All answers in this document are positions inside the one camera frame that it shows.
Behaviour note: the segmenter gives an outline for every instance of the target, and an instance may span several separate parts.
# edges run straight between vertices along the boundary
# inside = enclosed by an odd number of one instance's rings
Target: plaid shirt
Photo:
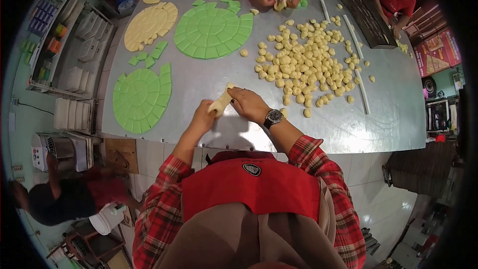
[[[289,163],[315,177],[322,177],[334,201],[337,223],[334,247],[350,269],[365,263],[366,247],[342,170],[320,149],[321,139],[299,138],[289,153]],[[190,166],[170,155],[159,168],[156,182],[147,190],[143,212],[135,225],[133,263],[150,269],[182,226],[181,180],[194,173]]]

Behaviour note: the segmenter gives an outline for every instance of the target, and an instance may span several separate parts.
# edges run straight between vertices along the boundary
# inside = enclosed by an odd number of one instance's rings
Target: dark clothing
[[[35,185],[28,193],[28,208],[41,224],[52,226],[97,213],[95,201],[83,179],[60,180],[61,195],[55,200],[50,182]]]

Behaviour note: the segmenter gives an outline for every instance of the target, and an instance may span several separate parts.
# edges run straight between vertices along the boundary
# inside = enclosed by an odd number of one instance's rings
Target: white bucket
[[[117,212],[115,203],[104,207],[98,214],[90,216],[91,225],[101,235],[108,235],[124,219],[123,212]]]

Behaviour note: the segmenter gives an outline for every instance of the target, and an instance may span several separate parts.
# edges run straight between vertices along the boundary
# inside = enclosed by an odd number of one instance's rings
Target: white rod
[[[320,5],[322,6],[322,10],[324,11],[324,15],[326,16],[327,22],[330,24],[330,18],[328,16],[327,7],[326,7],[326,3],[324,2],[324,0],[320,0]]]
[[[350,24],[350,21],[349,21],[349,18],[347,18],[347,15],[344,15],[343,17],[345,20],[345,24],[347,24],[350,34],[352,35],[352,40],[354,41],[355,48],[357,49],[358,58],[362,60],[363,59],[362,49],[360,48],[359,41],[357,40],[357,36],[355,35],[355,31],[352,29],[352,25]]]
[[[370,114],[370,105],[368,104],[367,94],[365,93],[365,86],[363,85],[362,77],[360,76],[360,72],[357,68],[355,68],[355,76],[360,79],[360,83],[358,86],[360,87],[360,92],[362,93],[363,103],[365,104],[365,114]]]

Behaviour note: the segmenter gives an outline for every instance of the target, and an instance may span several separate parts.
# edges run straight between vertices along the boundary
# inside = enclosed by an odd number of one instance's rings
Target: dark tray
[[[370,48],[394,49],[395,38],[371,0],[341,0],[349,9]]]

